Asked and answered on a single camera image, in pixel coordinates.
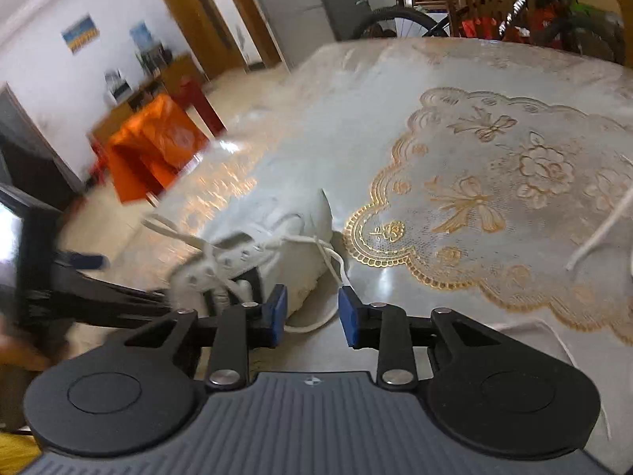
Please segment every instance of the person's hand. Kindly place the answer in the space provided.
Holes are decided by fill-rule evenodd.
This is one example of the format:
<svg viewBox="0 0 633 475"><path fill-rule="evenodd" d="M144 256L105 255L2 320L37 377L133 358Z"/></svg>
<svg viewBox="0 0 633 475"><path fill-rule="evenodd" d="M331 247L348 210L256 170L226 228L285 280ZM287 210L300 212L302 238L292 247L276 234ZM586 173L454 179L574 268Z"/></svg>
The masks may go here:
<svg viewBox="0 0 633 475"><path fill-rule="evenodd" d="M0 317L0 365L18 366L29 371L44 371L51 365L51 361L23 339L7 335L6 324Z"/></svg>

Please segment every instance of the bicycle wheel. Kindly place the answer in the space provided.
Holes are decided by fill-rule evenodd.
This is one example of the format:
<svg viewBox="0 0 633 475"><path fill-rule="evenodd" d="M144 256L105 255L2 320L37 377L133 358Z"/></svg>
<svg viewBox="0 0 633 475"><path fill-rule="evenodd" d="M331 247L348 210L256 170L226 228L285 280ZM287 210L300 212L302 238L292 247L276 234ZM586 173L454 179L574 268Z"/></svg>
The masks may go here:
<svg viewBox="0 0 633 475"><path fill-rule="evenodd" d="M350 39L422 37L437 24L435 19L419 10L402 6L384 7L363 19ZM436 35L447 37L444 30Z"/></svg>
<svg viewBox="0 0 633 475"><path fill-rule="evenodd" d="M559 34L566 50L624 64L624 44L606 27L587 15L574 14L555 19L545 30L534 34L534 42L539 46L547 46Z"/></svg>

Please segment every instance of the blue poster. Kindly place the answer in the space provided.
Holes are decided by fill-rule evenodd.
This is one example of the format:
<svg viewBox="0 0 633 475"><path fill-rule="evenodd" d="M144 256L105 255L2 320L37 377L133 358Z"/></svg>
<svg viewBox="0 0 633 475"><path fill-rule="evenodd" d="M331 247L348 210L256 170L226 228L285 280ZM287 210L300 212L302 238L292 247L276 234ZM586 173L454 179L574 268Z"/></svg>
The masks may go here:
<svg viewBox="0 0 633 475"><path fill-rule="evenodd" d="M81 21L61 33L70 51L77 53L81 48L99 37L99 31L94 25L93 19L87 15Z"/></svg>

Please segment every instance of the wooden sideboard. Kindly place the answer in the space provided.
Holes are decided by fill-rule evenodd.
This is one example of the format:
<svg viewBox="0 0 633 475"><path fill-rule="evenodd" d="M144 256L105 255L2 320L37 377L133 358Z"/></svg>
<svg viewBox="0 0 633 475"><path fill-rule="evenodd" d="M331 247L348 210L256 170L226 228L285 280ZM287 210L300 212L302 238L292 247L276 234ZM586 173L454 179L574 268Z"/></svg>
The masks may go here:
<svg viewBox="0 0 633 475"><path fill-rule="evenodd" d="M200 85L207 81L205 75L197 69L190 53L175 57L172 64L161 70L159 75L142 82L126 101L110 110L110 113L94 126L89 135L102 145L107 144L110 136L121 128L125 120L132 117L135 110L131 104L148 87L158 84L167 94L177 94L180 91L180 81L185 76L193 78Z"/></svg>

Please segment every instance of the orange cloth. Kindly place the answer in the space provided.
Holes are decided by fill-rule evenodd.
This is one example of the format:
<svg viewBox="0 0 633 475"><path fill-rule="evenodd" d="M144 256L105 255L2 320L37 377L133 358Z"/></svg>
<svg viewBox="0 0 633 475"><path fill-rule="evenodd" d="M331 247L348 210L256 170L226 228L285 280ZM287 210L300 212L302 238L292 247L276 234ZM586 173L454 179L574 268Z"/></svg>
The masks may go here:
<svg viewBox="0 0 633 475"><path fill-rule="evenodd" d="M207 141L169 96L157 96L108 141L108 168L121 202L160 194Z"/></svg>

